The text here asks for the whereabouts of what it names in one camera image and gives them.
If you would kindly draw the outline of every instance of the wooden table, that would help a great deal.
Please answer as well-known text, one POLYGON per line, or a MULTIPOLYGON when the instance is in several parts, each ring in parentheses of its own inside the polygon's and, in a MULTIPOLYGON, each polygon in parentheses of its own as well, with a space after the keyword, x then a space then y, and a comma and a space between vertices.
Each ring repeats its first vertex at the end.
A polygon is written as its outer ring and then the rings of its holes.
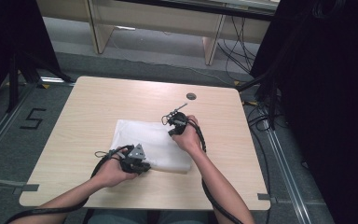
MULTIPOLYGON (((20 203, 37 206, 87 179, 99 159, 95 151, 108 151, 118 119, 160 122, 179 105, 195 115, 204 135, 207 153, 251 210, 269 209, 257 199, 267 190, 255 147, 234 89, 81 77, 51 133, 28 184, 38 191, 23 192, 20 203), (186 99, 188 93, 197 99, 186 99)), ((193 163, 186 174, 150 170, 134 180, 93 194, 87 207, 135 209, 210 210, 193 163)))

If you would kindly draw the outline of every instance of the metal rail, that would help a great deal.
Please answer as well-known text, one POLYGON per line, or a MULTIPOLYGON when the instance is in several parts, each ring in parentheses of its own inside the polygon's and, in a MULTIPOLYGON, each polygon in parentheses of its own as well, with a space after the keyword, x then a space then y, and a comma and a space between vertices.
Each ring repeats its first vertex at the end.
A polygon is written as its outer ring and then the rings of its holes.
MULTIPOLYGON (((262 110, 259 112, 261 115, 266 115, 266 112, 262 110)), ((274 130, 268 129, 269 122, 267 120, 264 120, 264 127, 267 129, 268 140, 271 143, 272 150, 282 173, 284 184, 287 187, 287 191, 289 193, 290 199, 292 200, 293 207, 295 208, 298 221, 300 224, 310 224, 312 222, 310 220, 308 208, 301 196, 301 192, 298 189, 297 183, 292 175, 286 157, 284 156, 278 136, 274 130)))
POLYGON ((10 127, 11 123, 13 122, 13 120, 19 114, 22 104, 25 102, 25 100, 27 99, 29 94, 34 90, 35 87, 36 87, 36 83, 27 84, 24 90, 22 90, 21 92, 20 100, 17 103, 17 105, 10 112, 6 113, 2 118, 2 120, 0 121, 0 142, 2 140, 2 137, 5 135, 8 128, 10 127))

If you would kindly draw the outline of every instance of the person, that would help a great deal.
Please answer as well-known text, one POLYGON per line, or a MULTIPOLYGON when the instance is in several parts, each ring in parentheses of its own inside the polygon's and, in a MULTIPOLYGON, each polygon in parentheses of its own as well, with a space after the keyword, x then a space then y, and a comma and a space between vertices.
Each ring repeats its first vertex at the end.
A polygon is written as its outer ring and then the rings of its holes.
MULTIPOLYGON (((187 117, 193 120, 198 125, 196 117, 192 115, 187 117)), ((224 207, 226 211, 228 211, 232 216, 236 217, 242 223, 255 223, 252 214, 250 213, 246 203, 243 201, 240 194, 232 187, 228 180, 214 166, 206 153, 201 149, 200 139, 196 133, 196 130, 191 125, 187 124, 184 132, 180 135, 174 134, 172 136, 172 139, 176 142, 179 148, 186 151, 196 163, 197 167, 200 170, 200 174, 214 199, 222 207, 224 207)), ((123 181, 132 180, 136 177, 137 174, 123 172, 117 160, 109 160, 101 166, 100 170, 93 178, 75 187, 74 189, 70 189, 64 194, 58 196, 57 198, 42 204, 38 208, 73 206, 75 204, 83 202, 91 194, 95 193, 100 189, 114 187, 123 181)), ((217 221, 220 224, 231 223, 231 221, 225 216, 223 216, 217 209, 213 208, 213 211, 217 221)), ((23 217, 13 221, 12 223, 62 223, 65 220, 66 216, 67 214, 51 214, 23 217)), ((93 221, 98 222, 98 220, 95 220, 94 217, 92 217, 89 220, 89 223, 92 223, 93 221)), ((188 220, 185 220, 184 222, 180 222, 180 220, 175 220, 173 223, 197 223, 197 221, 188 222, 188 220)))

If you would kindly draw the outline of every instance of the handheld controller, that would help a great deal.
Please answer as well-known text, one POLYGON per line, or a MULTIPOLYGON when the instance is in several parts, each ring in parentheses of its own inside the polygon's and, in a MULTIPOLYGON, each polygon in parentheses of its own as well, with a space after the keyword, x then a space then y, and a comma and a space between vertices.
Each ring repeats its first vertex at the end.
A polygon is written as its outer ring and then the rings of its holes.
POLYGON ((170 136, 172 136, 173 134, 182 134, 185 131, 188 119, 184 113, 178 112, 178 110, 185 105, 187 105, 187 103, 182 106, 179 106, 178 108, 174 109, 173 112, 170 112, 168 115, 163 116, 161 118, 162 124, 170 124, 170 126, 175 126, 174 129, 168 131, 168 134, 170 136))
POLYGON ((124 172, 140 175, 150 169, 150 164, 143 162, 146 156, 141 144, 138 144, 136 147, 134 145, 125 146, 125 148, 127 151, 117 152, 120 157, 121 169, 124 172))

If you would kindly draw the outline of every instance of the gray carpet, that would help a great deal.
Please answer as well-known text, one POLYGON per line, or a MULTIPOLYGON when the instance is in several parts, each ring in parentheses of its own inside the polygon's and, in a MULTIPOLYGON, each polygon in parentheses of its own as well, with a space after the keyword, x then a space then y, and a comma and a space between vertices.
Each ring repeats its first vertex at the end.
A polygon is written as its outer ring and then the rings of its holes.
MULTIPOLYGON (((125 60, 95 58, 66 53, 57 53, 57 57, 62 70, 74 78, 87 75, 219 87, 229 87, 233 81, 227 76, 225 71, 199 70, 201 73, 214 76, 209 77, 189 69, 166 65, 134 63, 125 60)), ((51 74, 45 71, 41 71, 41 74, 43 76, 51 76, 51 74)), ((236 78, 241 78, 240 74, 232 75, 236 76, 236 78)), ((34 89, 29 95, 19 115, 0 143, 0 179, 18 182, 26 182, 28 180, 71 89, 72 88, 68 86, 51 85, 47 89, 34 89), (21 126, 31 127, 35 125, 35 121, 26 120, 33 108, 46 109, 46 111, 35 111, 33 114, 33 118, 42 119, 42 122, 37 129, 22 129, 21 126)), ((253 101, 255 91, 256 87, 253 87, 243 92, 241 99, 253 101)), ((0 118, 5 114, 6 107, 7 88, 3 88, 0 90, 0 118)), ((252 106, 244 107, 244 111, 247 115, 252 109, 252 106)), ((282 126, 287 125, 283 117, 279 117, 277 122, 282 126)), ((268 162, 267 170, 261 147, 254 136, 255 148, 263 176, 267 183, 267 173, 269 173, 270 194, 271 197, 278 200, 277 203, 272 204, 269 212, 253 212, 256 223, 265 223, 268 215, 270 224, 298 223, 296 212, 291 204, 274 154, 271 151, 267 135, 257 129, 255 129, 255 133, 261 141, 268 162)), ((308 204, 311 220, 313 223, 334 223, 326 206, 323 204, 322 197, 312 176, 308 170, 301 165, 301 153, 296 145, 295 139, 290 133, 290 129, 277 126, 277 135, 280 137, 282 148, 284 149, 284 153, 300 191, 308 204)), ((13 188, 0 187, 0 223, 24 209, 19 206, 19 195, 13 195, 13 190, 13 188)), ((84 214, 85 209, 75 212, 68 217, 65 223, 80 223, 84 214)))

